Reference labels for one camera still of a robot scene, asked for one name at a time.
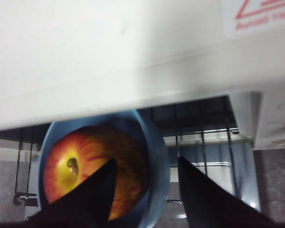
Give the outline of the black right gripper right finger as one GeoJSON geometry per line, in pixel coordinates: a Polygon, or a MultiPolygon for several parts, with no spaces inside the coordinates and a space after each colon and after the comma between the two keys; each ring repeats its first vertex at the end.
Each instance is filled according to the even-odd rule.
{"type": "Polygon", "coordinates": [[[228,193],[184,157],[178,158],[180,196],[190,225],[273,225],[274,221],[228,193]]]}

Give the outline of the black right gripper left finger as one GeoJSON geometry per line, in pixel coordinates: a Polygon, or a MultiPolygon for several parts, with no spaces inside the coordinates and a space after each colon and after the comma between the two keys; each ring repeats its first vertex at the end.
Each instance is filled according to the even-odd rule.
{"type": "Polygon", "coordinates": [[[113,204],[116,159],[110,159],[68,194],[30,217],[30,225],[105,225],[113,204]]]}

